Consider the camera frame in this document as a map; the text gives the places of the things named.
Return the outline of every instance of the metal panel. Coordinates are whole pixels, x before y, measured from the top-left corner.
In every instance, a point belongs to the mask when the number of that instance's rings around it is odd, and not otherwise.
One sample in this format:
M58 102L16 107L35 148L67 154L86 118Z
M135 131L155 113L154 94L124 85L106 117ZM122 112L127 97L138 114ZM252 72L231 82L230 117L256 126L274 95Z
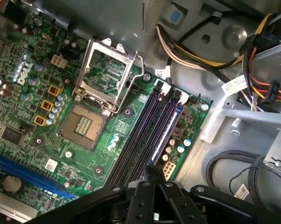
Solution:
M129 53L145 54L169 0L22 0L78 26L99 39L121 43Z

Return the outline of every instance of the capacitor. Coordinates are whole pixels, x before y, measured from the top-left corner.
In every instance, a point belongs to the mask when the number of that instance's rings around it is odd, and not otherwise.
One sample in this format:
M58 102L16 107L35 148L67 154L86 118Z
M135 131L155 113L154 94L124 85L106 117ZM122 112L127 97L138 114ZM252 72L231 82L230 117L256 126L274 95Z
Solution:
M10 92L15 91L15 89L16 89L15 86L13 86L13 85L8 85L8 84L3 84L3 85L1 86L1 88L2 88L3 90L10 91Z
M49 115L48 115L48 117L49 117L50 119L54 119L54 118L57 117L57 113L50 112Z
M115 141L111 141L109 144L112 148L115 148L117 146L117 143Z
M65 156L66 156L67 158L71 158L72 155L73 155L73 154L72 154L70 151L66 151L66 153L65 153Z
M45 72L46 71L46 67L40 63L37 63L34 65L34 69L37 71L37 72Z
M22 46L23 46L24 49L27 49L30 52L34 52L35 51L35 48L32 45L29 45L28 43L24 43Z
M114 142L118 142L118 141L120 140L120 136L119 136L118 134L115 134L115 135L113 136L112 140L113 140Z
M21 188L21 180L15 176L7 176L2 185L7 192L15 193Z
M166 147L165 149L167 154L170 154L172 152L172 148L170 146Z
M57 107L61 107L61 106L63 106L65 103L63 102L63 101L60 101L60 100L56 100L55 101L55 106L57 106Z
M52 125L55 123L55 119L47 119L46 120L46 125Z
M191 140L189 138L184 139L183 144L188 147L191 145Z
M73 43L71 43L71 46L72 46L73 48L75 48L75 47L77 46L77 44L76 44L75 42L73 42Z
M34 24L39 27L40 25L42 25L42 20L40 20L39 18L35 18Z
M168 156L168 154L164 154L163 156L162 156L162 160L163 161L168 161L168 159L169 159L169 156Z
M1 90L1 91L0 91L0 95L1 95L2 97L11 97L11 96L13 96L13 93L10 92L10 91Z
M21 100L23 101L31 101L33 100L33 95L31 93L23 93L21 96L20 96Z
M176 141L175 141L174 139L170 139L170 140L169 140L169 144L170 144L171 146L174 146L174 144L176 144Z
M58 113L59 111L61 111L61 108L60 107L53 107L52 110L51 110L53 113Z
M29 28L22 28L22 33L28 36L34 36L35 33L32 29Z
M183 153L185 151L185 147L183 145L178 146L178 152Z
M66 39L66 40L64 40L64 43L65 43L66 45L68 45L68 44L70 44L70 40Z
M38 86L40 84L40 80L38 78L29 78L28 84L33 86Z
M49 34L46 34L46 33L41 33L41 36L42 36L45 40L51 39L51 36L50 36Z
M68 180L67 180L67 182L65 182L64 183L64 187L65 188L69 188L70 187L70 185L73 183L73 179L72 178L69 178Z

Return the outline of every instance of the barcode label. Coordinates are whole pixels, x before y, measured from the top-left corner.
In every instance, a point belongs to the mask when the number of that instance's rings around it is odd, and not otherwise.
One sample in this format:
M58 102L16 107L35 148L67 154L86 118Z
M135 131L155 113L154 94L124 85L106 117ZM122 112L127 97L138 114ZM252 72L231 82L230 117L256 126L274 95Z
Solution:
M244 184L242 184L234 196L239 199L244 200L249 194L250 194L250 192L248 191L246 186Z
M245 88L247 88L247 83L244 75L241 75L222 85L222 89L227 96L233 95Z
M49 159L45 165L45 169L49 170L50 172L54 172L55 168L57 166L57 161L54 161L52 159Z

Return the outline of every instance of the chip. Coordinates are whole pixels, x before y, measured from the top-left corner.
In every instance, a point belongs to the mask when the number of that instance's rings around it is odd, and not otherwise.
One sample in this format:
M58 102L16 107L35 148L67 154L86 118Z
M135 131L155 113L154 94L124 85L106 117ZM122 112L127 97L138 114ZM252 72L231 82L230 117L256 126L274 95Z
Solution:
M106 118L80 105L75 105L63 123L61 134L86 149L93 149L104 128Z
M7 140L15 145L20 145L23 141L23 134L10 127L6 127L2 134L2 139Z

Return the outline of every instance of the metal bracket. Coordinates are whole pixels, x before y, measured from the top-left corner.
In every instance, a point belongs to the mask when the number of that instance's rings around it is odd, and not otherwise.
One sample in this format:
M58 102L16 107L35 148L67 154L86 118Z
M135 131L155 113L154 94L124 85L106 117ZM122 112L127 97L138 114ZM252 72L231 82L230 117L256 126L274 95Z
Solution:
M125 69L123 74L121 75L121 80L117 82L117 95L115 97L111 97L109 95L106 95L105 93L102 93L98 90L95 90L94 88L88 86L83 78L84 76L90 72L90 62L92 59L92 56L95 51L100 51L120 62L125 64ZM142 73L139 75L135 75L133 79L131 80L131 83L125 92L125 95L122 99L120 99L120 96L122 96L122 93L124 92L124 86L125 83L128 80L129 72L131 70L131 67L135 61L136 58L139 58L141 61L142 66ZM93 101L98 102L102 109L110 111L110 113L118 113L124 100L126 99L129 90L131 89L133 82L136 78L141 77L144 75L144 65L143 65L143 59L141 56L138 55L138 52L135 53L135 56L133 59L129 59L128 55L126 54L123 46L121 44L118 44L117 47L114 49L111 47L111 39L105 39L101 42L94 42L92 40L89 40L89 44L83 59L81 71L79 74L78 81L76 83L76 87L73 91L73 94L79 94L82 96L82 98L89 98Z

